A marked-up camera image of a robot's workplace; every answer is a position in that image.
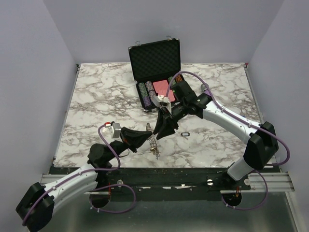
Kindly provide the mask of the silver disc keyring holder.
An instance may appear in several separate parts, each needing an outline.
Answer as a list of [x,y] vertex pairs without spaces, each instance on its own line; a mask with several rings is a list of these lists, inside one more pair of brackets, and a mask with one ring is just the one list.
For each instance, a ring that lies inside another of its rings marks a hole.
[[148,138],[150,144],[150,151],[152,152],[153,155],[155,155],[156,159],[158,159],[160,157],[160,152],[158,149],[157,140],[153,134],[153,129],[150,123],[146,124],[146,130],[152,133],[152,135]]

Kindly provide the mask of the key with black tag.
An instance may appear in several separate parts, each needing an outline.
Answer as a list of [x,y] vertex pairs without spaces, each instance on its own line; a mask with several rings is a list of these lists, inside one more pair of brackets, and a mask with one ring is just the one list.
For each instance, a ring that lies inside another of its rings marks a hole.
[[181,137],[189,137],[191,134],[189,132],[182,132]]

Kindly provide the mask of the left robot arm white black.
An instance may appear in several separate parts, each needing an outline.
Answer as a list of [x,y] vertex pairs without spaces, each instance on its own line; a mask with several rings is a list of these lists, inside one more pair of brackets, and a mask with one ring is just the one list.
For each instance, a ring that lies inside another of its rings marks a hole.
[[149,137],[150,131],[120,129],[119,140],[108,143],[100,135],[103,143],[90,147],[88,161],[74,172],[57,181],[43,185],[39,182],[32,184],[16,207],[16,212],[22,219],[22,225],[31,232],[38,232],[51,220],[53,213],[72,198],[93,189],[104,190],[107,185],[106,177],[102,176],[116,167],[110,165],[110,160],[119,160],[119,155],[129,149],[136,152]]

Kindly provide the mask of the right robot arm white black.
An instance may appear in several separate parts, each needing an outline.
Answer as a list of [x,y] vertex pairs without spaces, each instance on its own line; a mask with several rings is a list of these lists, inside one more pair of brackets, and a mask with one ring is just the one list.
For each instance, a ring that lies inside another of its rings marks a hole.
[[219,125],[246,145],[244,155],[229,166],[222,177],[225,188],[234,189],[245,175],[263,169],[278,151],[275,129],[271,123],[260,124],[243,118],[215,102],[209,93],[197,95],[186,81],[173,85],[172,92],[178,101],[175,106],[164,95],[154,98],[158,108],[154,134],[158,140],[174,134],[179,128],[179,120],[195,115]]

